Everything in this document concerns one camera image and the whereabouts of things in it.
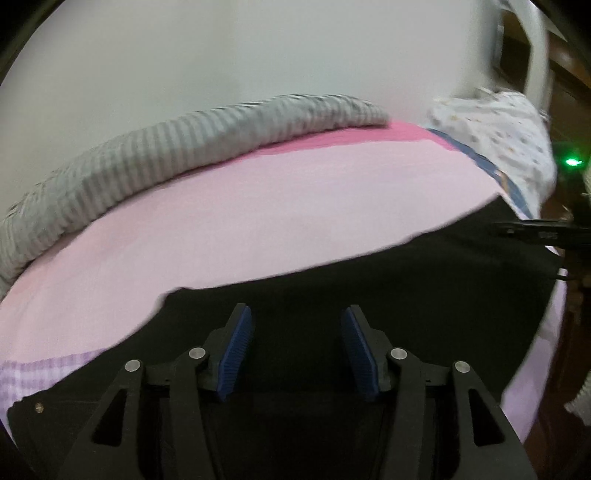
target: white wall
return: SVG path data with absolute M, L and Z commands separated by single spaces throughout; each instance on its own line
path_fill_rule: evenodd
M 66 0 L 0 86 L 0 212 L 75 155 L 187 111 L 347 93 L 417 122 L 490 86 L 493 0 Z

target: purple gingham fabric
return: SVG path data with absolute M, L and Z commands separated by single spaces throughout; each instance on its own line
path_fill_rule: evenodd
M 103 351 L 75 353 L 27 364 L 11 361 L 0 364 L 0 420 L 6 429 L 9 431 L 7 411 L 13 403 L 52 387 Z

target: metal pivot screw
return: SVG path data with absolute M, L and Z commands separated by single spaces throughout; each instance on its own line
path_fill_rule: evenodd
M 205 350 L 200 346 L 196 346 L 195 348 L 191 348 L 189 350 L 189 356 L 195 360 L 203 358 L 205 356 Z
M 466 362 L 456 362 L 455 367 L 461 374 L 467 374 L 470 371 L 470 365 Z
M 392 348 L 390 350 L 390 356 L 396 360 L 404 360 L 408 354 L 404 348 Z
M 140 366 L 141 363 L 139 362 L 139 360 L 130 360 L 125 364 L 125 369 L 128 372 L 135 372 Z

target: folded blanket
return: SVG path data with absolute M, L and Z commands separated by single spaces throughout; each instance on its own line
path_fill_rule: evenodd
M 353 97 L 284 95 L 190 113 L 115 137 L 54 171 L 0 222 L 0 300 L 27 264 L 64 233 L 83 229 L 142 190 L 264 145 L 387 123 L 384 110 Z

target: pink bed sheet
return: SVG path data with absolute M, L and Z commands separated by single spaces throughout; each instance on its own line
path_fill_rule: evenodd
M 0 303 L 0 417 L 141 327 L 166 292 L 401 244 L 499 194 L 445 141 L 393 123 L 262 148 L 136 195 L 39 257 Z M 522 440 L 556 345 L 561 289 L 546 335 L 505 392 L 503 409 Z

